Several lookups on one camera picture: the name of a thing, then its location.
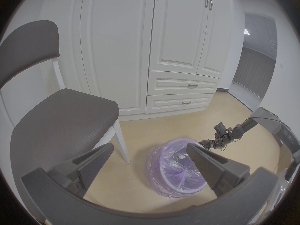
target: plastic bag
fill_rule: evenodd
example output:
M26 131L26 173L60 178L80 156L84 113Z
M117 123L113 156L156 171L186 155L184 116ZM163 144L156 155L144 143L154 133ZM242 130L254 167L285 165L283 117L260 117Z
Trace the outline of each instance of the plastic bag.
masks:
M175 138L151 150L145 174L152 188L164 197L188 197L202 190L207 182L186 152L189 138Z

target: chair seat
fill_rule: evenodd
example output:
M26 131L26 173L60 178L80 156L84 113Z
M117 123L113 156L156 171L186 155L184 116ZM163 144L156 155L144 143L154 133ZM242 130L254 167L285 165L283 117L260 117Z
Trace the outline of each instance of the chair seat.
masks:
M10 142L13 177L25 205L21 176L91 150L118 116L116 102L71 89L54 93L28 112Z

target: drawer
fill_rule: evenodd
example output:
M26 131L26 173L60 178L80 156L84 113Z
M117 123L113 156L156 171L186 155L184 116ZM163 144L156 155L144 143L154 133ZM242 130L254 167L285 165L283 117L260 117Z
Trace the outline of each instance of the drawer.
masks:
M218 82L197 74L149 71L147 95L215 93Z
M213 94L172 94L147 96L146 113L206 107Z

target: floor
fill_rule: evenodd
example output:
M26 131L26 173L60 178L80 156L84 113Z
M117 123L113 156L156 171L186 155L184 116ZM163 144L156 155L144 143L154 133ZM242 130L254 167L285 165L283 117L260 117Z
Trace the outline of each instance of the floor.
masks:
M232 81L228 92L240 100L251 111L255 111L260 106L262 101L261 98L259 98L249 89L235 81Z
M131 162L126 163L115 149L84 199L108 208L137 213L178 211L214 200L216 195L209 186L187 198L158 195L144 175L146 156L152 147L176 137L197 141L212 139L214 126L219 122L234 127L250 114L251 111L230 94L216 92L205 111L120 122ZM224 152L219 149L214 152L249 165L251 173L261 166L276 173L280 156L274 137L260 125L248 131L240 141L228 145Z

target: door handle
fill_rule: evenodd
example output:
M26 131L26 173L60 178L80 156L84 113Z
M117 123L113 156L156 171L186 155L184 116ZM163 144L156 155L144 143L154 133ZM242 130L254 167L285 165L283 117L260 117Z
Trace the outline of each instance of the door handle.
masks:
M205 7L208 7L208 0L205 0Z
M209 0L209 3L210 3L209 10L211 11L212 10L212 0Z

